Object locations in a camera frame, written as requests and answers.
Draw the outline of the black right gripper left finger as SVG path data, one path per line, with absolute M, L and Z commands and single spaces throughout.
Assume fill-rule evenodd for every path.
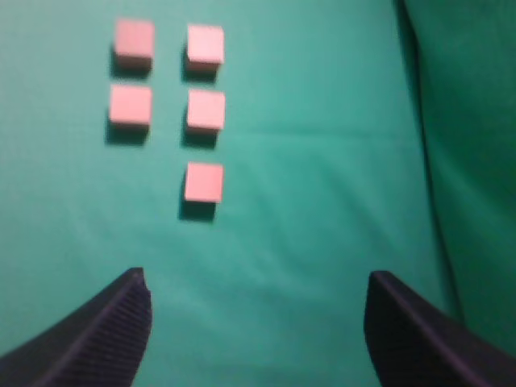
M 3 386 L 130 386 L 152 330 L 152 294 L 130 268 L 54 326 L 3 355 Z

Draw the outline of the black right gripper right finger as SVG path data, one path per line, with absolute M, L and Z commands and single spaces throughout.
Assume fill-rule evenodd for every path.
M 368 278 L 368 354 L 383 386 L 513 386 L 515 359 L 387 271 Z

